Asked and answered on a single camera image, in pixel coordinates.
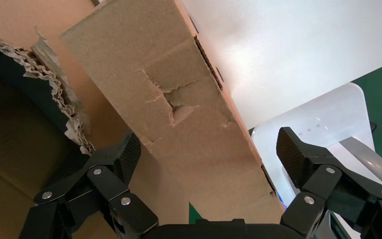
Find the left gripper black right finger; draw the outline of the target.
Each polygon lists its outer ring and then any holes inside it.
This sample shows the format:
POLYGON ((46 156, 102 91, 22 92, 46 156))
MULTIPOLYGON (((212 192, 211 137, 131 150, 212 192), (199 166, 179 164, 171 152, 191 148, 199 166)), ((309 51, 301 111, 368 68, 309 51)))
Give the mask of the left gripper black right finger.
POLYGON ((327 212, 340 215, 363 239, 382 239, 382 184, 346 168, 327 148, 279 129, 277 156, 299 193, 280 224, 313 238, 327 212))

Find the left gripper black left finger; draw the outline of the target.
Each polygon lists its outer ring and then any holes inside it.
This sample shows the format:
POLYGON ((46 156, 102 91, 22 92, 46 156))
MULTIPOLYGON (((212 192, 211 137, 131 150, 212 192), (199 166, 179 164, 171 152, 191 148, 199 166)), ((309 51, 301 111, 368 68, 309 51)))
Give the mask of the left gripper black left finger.
POLYGON ((19 237, 70 239, 100 213, 118 238, 144 238, 159 220, 128 187, 140 156, 131 130, 119 143, 97 150, 82 168, 35 196, 19 237))

